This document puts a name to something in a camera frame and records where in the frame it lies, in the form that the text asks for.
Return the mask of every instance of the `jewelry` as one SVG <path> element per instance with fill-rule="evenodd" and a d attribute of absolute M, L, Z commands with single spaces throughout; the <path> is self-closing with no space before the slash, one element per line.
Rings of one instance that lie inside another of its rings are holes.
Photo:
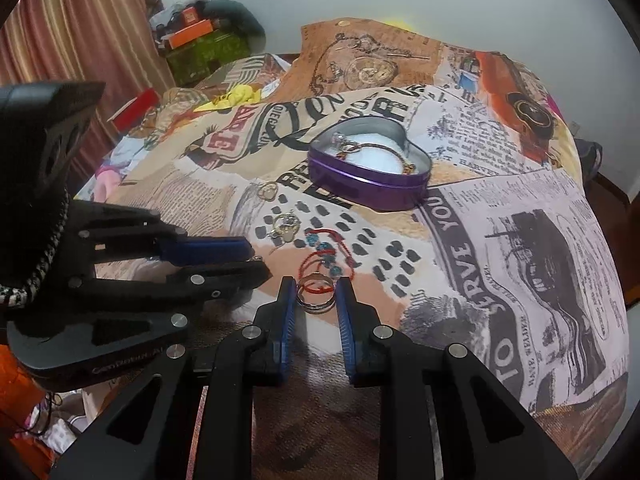
<path fill-rule="evenodd" d="M 305 290 L 305 284 L 308 282 L 323 282 L 327 284 L 328 290 L 327 292 L 331 292 L 331 297 L 324 301 L 323 303 L 307 303 L 302 297 L 302 292 Z M 312 272 L 304 276 L 298 282 L 298 291 L 297 291 L 298 303 L 310 314 L 324 314 L 325 312 L 331 310 L 334 306 L 335 301 L 335 293 L 334 293 L 334 280 L 321 274 L 320 272 Z"/>
<path fill-rule="evenodd" d="M 393 148 L 385 146 L 384 144 L 377 144 L 375 142 L 355 142 L 354 140 L 345 140 L 340 145 L 340 151 L 335 154 L 335 158 L 339 160 L 345 160 L 347 155 L 351 153 L 358 153 L 362 148 L 378 148 L 379 150 L 385 150 L 389 153 L 393 153 L 402 162 L 402 174 L 409 175 L 415 171 L 415 164 L 404 160 L 404 156 L 396 152 Z"/>
<path fill-rule="evenodd" d="M 271 238 L 280 237 L 284 243 L 288 244 L 293 241 L 300 230 L 300 218 L 294 215 L 293 211 L 288 213 L 280 213 L 273 219 L 273 230 L 270 233 Z"/>
<path fill-rule="evenodd" d="M 320 237 L 318 236 L 320 233 L 328 234 L 329 238 L 338 244 L 340 252 L 344 256 L 346 265 L 351 269 L 349 279 L 353 281 L 356 261 L 353 259 L 351 251 L 345 245 L 343 241 L 344 237 L 339 232 L 332 229 L 305 229 L 306 243 L 309 244 L 310 247 L 315 247 L 317 250 L 302 261 L 302 264 L 298 268 L 298 279 L 301 280 L 305 271 L 313 264 L 317 264 L 316 272 L 319 272 L 322 266 L 329 269 L 329 277 L 334 280 L 337 280 L 343 275 L 342 268 L 337 265 L 335 261 L 336 250 L 329 242 L 320 242 Z M 331 291 L 331 289 L 328 288 L 311 288 L 308 285 L 305 285 L 304 289 L 306 292 L 310 292 L 311 294 L 324 294 Z"/>
<path fill-rule="evenodd" d="M 345 140 L 347 140 L 347 138 L 340 132 L 334 132 L 331 136 L 331 144 L 336 147 L 339 147 Z"/>
<path fill-rule="evenodd" d="M 271 181 L 265 182 L 258 188 L 258 198 L 265 202 L 273 202 L 278 194 L 278 183 Z"/>

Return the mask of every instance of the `silver ring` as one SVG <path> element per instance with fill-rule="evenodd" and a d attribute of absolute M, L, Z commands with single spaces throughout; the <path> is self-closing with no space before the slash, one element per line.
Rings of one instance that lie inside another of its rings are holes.
<path fill-rule="evenodd" d="M 326 285 L 330 286 L 332 288 L 332 291 L 333 291 L 332 294 L 331 294 L 331 297 L 327 301 L 325 301 L 324 303 L 318 303 L 318 304 L 307 303 L 302 298 L 302 292 L 304 292 L 305 285 L 308 282 L 323 282 Z M 334 307 L 334 303 L 335 303 L 335 285 L 334 285 L 334 280 L 332 280 L 328 276 L 325 276 L 321 272 L 312 272 L 311 274 L 303 276 L 302 279 L 300 279 L 300 281 L 298 282 L 298 291 L 296 293 L 296 296 L 298 297 L 298 303 L 309 314 L 324 314 L 325 312 L 328 312 L 329 310 L 331 310 Z"/>

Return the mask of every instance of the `green box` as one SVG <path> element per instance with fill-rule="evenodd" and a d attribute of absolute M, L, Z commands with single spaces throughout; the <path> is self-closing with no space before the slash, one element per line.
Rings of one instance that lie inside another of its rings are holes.
<path fill-rule="evenodd" d="M 175 83 L 189 87 L 213 74 L 220 66 L 250 54 L 245 39 L 232 32 L 214 30 L 172 50 L 166 60 Z"/>

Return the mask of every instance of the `bedsheet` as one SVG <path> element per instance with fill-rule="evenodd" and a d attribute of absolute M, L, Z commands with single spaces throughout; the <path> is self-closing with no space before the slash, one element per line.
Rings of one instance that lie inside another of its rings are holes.
<path fill-rule="evenodd" d="M 247 303 L 207 305 L 190 345 L 250 322 L 312 252 L 304 229 L 334 229 L 360 301 L 416 341 L 468 345 L 583 473 L 625 403 L 628 333 L 575 145 L 542 83 L 503 54 L 343 18 L 303 28 L 300 59 L 268 100 L 192 119 L 109 199 L 191 235 L 244 235 L 270 268 Z M 432 156 L 415 210 L 375 212 L 309 180 L 308 144 L 362 115 L 401 123 Z M 272 203 L 257 195 L 267 181 Z M 284 244 L 268 233 L 289 210 L 302 228 Z M 155 272 L 144 260 L 98 268 Z M 256 391 L 254 410 L 256 478 L 375 478 L 379 395 L 349 387 L 335 312 L 296 314 L 289 381 Z"/>

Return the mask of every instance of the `red box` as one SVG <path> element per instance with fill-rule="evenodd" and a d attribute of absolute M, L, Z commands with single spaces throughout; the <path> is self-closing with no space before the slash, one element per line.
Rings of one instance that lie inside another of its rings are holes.
<path fill-rule="evenodd" d="M 108 120 L 119 132 L 126 133 L 134 126 L 140 124 L 149 108 L 158 106 L 160 98 L 153 88 L 148 88 L 138 97 L 127 102 L 120 110 L 114 113 Z"/>

